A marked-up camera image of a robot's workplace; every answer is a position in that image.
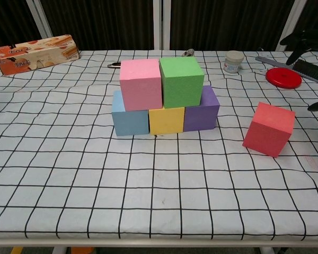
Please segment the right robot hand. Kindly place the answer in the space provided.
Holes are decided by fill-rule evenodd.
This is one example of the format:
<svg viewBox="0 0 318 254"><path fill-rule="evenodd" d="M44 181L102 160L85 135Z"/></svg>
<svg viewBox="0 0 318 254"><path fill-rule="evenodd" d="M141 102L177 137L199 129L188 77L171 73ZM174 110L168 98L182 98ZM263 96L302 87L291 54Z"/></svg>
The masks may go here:
<svg viewBox="0 0 318 254"><path fill-rule="evenodd" d="M303 77L318 82L318 66L300 59L300 56L306 52L318 51L318 29L292 32L280 41L282 46L290 44L294 44L295 49L288 57L286 65L291 66L294 71L299 72Z"/></svg>

